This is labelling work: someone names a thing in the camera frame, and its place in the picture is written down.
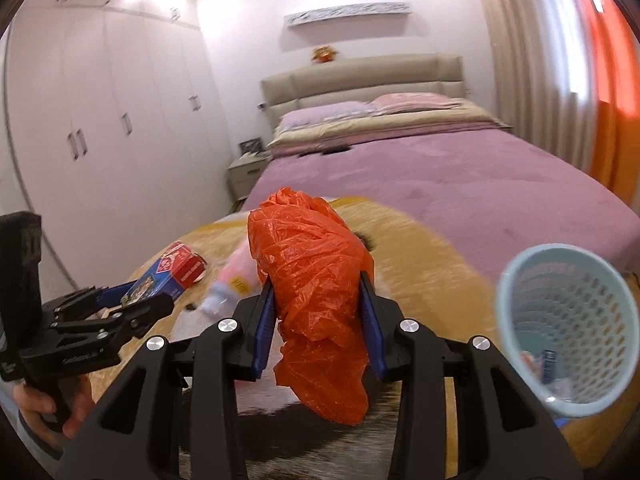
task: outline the beige headboard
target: beige headboard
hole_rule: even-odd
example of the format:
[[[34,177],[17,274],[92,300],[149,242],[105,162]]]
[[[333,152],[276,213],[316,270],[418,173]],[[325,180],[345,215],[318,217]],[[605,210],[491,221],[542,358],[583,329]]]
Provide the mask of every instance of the beige headboard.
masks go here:
[[[373,101],[395,92],[466,97],[462,58],[446,54],[360,57],[317,64],[262,80],[266,113],[276,129],[292,111],[341,101]]]

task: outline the orange curtain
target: orange curtain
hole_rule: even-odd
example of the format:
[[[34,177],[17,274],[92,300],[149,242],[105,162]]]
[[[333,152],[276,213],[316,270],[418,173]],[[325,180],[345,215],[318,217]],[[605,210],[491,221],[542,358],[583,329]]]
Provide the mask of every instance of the orange curtain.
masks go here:
[[[640,171],[640,63],[635,39],[613,0],[579,0],[589,25],[598,123],[590,174],[626,204],[634,198]]]

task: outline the human hand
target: human hand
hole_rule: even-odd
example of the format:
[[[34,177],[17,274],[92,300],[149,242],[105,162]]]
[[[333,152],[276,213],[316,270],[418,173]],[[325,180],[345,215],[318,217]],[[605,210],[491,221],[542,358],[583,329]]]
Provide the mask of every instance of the human hand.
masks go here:
[[[89,377],[78,377],[78,390],[74,396],[74,400],[71,406],[71,417],[62,426],[62,433],[67,438],[73,438],[82,426],[89,412],[94,408],[95,402],[91,395],[91,381]],[[56,403],[54,400],[43,392],[26,386],[24,383],[18,384],[14,388],[14,399],[22,418],[31,428],[31,431],[39,436],[42,440],[47,442],[54,448],[59,448],[60,445],[54,433],[45,426],[41,413],[55,413]]]

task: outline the bed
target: bed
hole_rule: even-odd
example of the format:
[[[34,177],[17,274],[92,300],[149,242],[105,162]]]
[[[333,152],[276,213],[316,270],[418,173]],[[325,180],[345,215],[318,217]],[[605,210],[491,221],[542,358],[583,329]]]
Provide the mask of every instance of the bed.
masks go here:
[[[274,128],[287,111],[348,99],[371,100],[388,92],[431,91],[465,97],[462,60],[453,56],[391,56],[334,62],[268,78],[263,83]],[[246,236],[248,211],[282,186],[333,197],[332,206],[356,232],[372,241],[376,289],[396,300],[405,315],[437,334],[466,340],[482,333],[499,341],[492,316],[495,282],[519,251],[543,242],[568,242],[593,250],[621,270],[638,270],[640,219],[580,171],[504,130],[472,106],[473,120],[432,121],[409,135],[388,129],[319,137],[276,150],[248,197],[244,211],[180,239],[201,254],[210,272],[176,303],[172,316],[152,329],[172,340],[197,336],[210,323],[188,304],[199,304],[218,269]],[[347,151],[322,155],[307,152]],[[156,259],[133,275],[137,279]],[[640,287],[629,283],[638,301]],[[92,374],[99,398],[142,342],[121,352],[123,364]],[[277,331],[268,368],[257,383],[240,383],[239,433],[251,480],[383,480],[398,418],[399,387],[364,377],[369,413],[356,427],[326,421],[276,386]],[[447,471],[457,465],[455,411],[447,385]],[[190,391],[181,408],[181,474],[188,471]],[[640,399],[640,374],[609,410],[562,428],[581,465],[593,468],[622,436],[632,442]],[[603,476],[620,463],[607,458]]]
[[[274,129],[297,108],[370,101],[390,92],[466,95],[462,60],[442,55],[337,61],[271,76],[262,88]],[[274,160],[244,209],[282,186],[375,200],[442,235],[491,286],[517,253],[547,242],[587,248],[621,272],[640,270],[640,218],[586,174],[499,121],[455,121],[423,131],[356,130],[274,143]],[[333,152],[336,147],[345,151]],[[457,320],[442,322],[446,327]],[[635,438],[623,430],[635,424],[639,399],[636,377],[615,409],[563,429],[584,468],[597,466],[616,440]]]

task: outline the box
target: box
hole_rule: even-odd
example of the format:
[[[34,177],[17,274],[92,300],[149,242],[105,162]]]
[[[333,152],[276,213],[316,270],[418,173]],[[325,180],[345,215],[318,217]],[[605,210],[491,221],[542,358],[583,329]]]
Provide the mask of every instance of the box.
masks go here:
[[[193,283],[199,282],[206,261],[182,242],[174,242],[122,297],[122,306],[166,293],[174,301]]]

